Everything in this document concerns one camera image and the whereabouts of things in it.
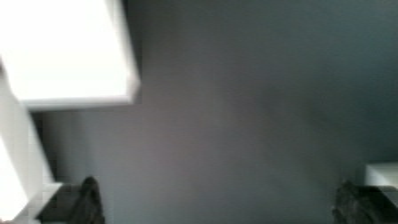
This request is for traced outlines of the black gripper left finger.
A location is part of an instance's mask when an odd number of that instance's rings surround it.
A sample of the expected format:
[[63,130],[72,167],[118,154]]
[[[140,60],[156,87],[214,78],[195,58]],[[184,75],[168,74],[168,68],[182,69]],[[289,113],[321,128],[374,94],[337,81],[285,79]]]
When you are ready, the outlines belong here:
[[63,184],[35,216],[40,224],[106,224],[99,184],[92,177]]

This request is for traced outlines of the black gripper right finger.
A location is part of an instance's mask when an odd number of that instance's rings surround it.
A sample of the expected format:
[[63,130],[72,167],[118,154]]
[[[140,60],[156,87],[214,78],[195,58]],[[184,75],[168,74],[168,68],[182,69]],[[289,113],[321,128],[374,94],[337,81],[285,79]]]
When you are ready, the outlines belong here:
[[398,196],[392,186],[364,186],[344,181],[335,189],[332,224],[398,224]]

